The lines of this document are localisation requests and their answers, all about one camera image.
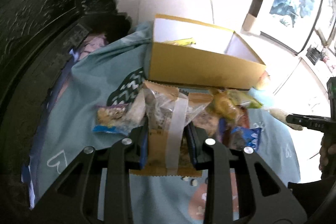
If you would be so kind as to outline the blue cookie packet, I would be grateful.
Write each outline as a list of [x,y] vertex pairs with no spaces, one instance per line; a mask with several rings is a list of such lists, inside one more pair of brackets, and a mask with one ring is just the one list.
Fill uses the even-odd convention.
[[229,149],[242,150],[244,147],[252,147],[258,150],[261,142],[262,128],[232,127],[224,118],[219,120],[217,138]]

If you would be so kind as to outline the dark carved wooden furniture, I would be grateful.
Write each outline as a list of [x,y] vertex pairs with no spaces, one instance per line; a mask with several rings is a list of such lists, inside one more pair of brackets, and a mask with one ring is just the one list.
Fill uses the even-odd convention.
[[1,223],[29,219],[29,165],[42,105],[91,31],[119,17],[116,0],[1,0]]

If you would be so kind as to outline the purple blue biscuit packet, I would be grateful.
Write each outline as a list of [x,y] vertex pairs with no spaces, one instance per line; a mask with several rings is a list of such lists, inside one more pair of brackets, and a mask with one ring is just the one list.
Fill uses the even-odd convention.
[[132,129],[143,125],[145,113],[145,97],[141,90],[132,103],[98,107],[92,131],[127,136]]

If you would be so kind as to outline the yellow cardboard box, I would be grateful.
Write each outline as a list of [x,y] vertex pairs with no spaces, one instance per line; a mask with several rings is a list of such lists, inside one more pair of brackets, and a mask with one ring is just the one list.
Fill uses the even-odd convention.
[[146,69],[148,80],[190,87],[249,90],[266,65],[228,28],[156,14]]

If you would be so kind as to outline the kraft paper clear snack bag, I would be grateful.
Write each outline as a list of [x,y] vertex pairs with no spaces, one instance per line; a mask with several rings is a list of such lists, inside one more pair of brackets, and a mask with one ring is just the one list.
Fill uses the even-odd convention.
[[212,102],[208,93],[181,92],[179,88],[145,81],[142,86],[148,118],[148,158],[138,176],[201,177],[189,158],[183,130]]

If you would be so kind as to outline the yellow orange snack packet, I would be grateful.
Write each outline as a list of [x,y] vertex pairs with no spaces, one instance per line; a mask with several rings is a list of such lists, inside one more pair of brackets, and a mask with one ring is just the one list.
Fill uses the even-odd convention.
[[235,89],[210,89],[213,100],[208,106],[209,112],[224,118],[231,122],[237,122],[242,116],[245,109],[260,109],[262,103],[246,92]]

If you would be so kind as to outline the light blue tablecloth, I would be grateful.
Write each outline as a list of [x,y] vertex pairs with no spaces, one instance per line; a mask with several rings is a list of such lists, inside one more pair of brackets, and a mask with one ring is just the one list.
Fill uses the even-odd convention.
[[[38,215],[70,217],[72,205],[47,205],[42,196],[68,164],[91,145],[106,148],[120,134],[94,133],[95,109],[134,100],[149,61],[153,25],[144,23],[109,46],[83,54],[69,70],[69,85],[53,90],[31,153],[31,195]],[[201,223],[205,189],[177,176],[133,175],[131,205],[136,223]]]

